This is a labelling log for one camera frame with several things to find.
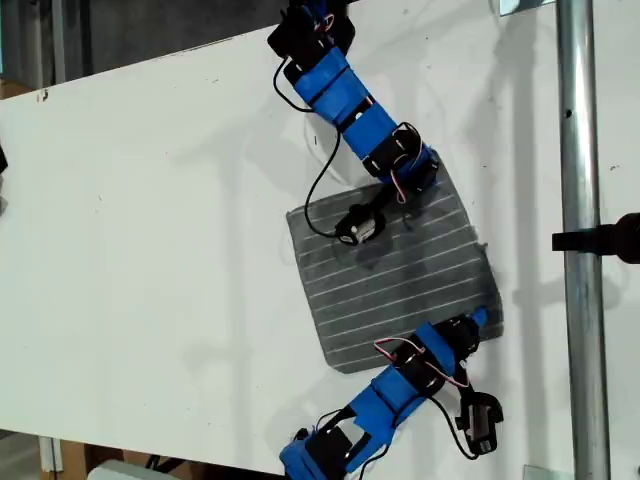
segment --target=white tabletop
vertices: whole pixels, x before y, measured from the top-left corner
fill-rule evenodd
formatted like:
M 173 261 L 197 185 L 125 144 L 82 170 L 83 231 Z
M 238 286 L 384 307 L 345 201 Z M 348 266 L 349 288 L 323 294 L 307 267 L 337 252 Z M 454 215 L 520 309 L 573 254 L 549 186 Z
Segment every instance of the white tabletop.
M 596 3 L 602 217 L 615 221 L 638 210 L 640 4 Z M 349 58 L 440 152 L 488 243 L 506 328 L 470 361 L 504 407 L 499 450 L 462 459 L 425 405 L 368 479 L 572 470 L 554 10 L 351 9 Z M 269 32 L 0 102 L 0 428 L 280 473 L 291 435 L 376 373 L 332 371 L 316 338 L 284 216 L 334 133 L 272 91 Z M 367 177 L 346 148 L 336 170 L 319 196 Z M 613 478 L 631 479 L 640 271 L 606 259 L 604 272 Z

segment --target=gray cloth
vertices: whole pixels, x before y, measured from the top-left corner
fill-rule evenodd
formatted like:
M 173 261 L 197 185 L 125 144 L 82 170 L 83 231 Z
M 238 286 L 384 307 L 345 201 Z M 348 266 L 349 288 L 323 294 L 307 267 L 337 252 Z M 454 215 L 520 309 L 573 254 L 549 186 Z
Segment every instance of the gray cloth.
M 314 225 L 333 231 L 364 187 L 311 204 Z M 435 184 L 408 205 L 386 207 L 387 227 L 369 243 L 349 247 L 313 234 L 303 208 L 287 214 L 300 277 L 327 363 L 343 373 L 387 363 L 372 342 L 406 337 L 485 306 L 484 339 L 502 332 L 502 308 L 484 248 L 442 165 Z M 395 344 L 387 344 L 389 349 Z

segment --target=gray floor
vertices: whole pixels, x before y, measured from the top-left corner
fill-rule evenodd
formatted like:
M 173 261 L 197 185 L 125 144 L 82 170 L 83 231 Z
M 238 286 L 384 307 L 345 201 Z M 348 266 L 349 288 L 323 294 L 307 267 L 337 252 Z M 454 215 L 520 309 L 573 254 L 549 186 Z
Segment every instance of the gray floor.
M 277 23 L 287 0 L 92 0 L 94 72 Z

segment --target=silver metal pipe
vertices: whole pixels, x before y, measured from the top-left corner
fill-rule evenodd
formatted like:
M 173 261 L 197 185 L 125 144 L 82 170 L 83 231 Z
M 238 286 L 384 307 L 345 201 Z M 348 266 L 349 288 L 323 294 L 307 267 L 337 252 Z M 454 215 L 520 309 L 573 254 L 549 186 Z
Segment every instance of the silver metal pipe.
M 592 0 L 556 2 L 564 230 L 600 224 Z M 576 480 L 611 478 L 598 256 L 565 253 Z

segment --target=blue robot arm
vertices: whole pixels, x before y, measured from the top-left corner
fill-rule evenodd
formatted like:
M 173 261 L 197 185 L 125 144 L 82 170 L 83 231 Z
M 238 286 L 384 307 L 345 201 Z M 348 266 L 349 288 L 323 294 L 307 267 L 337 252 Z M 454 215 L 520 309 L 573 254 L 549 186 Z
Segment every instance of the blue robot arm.
M 377 236 L 385 226 L 380 211 L 395 198 L 396 189 L 402 195 L 421 194 L 433 183 L 440 165 L 437 153 L 417 130 L 407 122 L 396 123 L 355 74 L 346 59 L 354 36 L 346 4 L 291 0 L 268 39 L 283 58 L 274 77 L 276 91 L 297 110 L 315 112 L 335 126 L 338 142 L 342 137 L 366 170 L 383 184 L 373 201 L 350 209 L 336 225 L 335 234 L 324 234 L 348 245 Z M 310 109 L 296 107 L 279 91 L 277 76 L 283 68 Z
M 300 430 L 282 450 L 280 459 L 287 476 L 293 480 L 338 480 L 380 458 L 391 445 L 396 428 L 426 399 L 432 399 L 444 385 L 445 376 L 464 385 L 459 387 L 461 416 L 456 423 L 465 432 L 471 451 L 463 452 L 465 456 L 475 459 L 495 450 L 495 424 L 503 420 L 502 408 L 491 395 L 475 392 L 460 366 L 477 349 L 478 332 L 486 316 L 484 309 L 478 309 L 416 330 L 409 337 L 411 343 L 403 343 L 393 352 L 393 364 L 345 408 L 322 428 Z M 363 431 L 359 438 L 350 439 L 345 433 L 349 422 Z M 381 448 L 383 454 L 374 457 Z

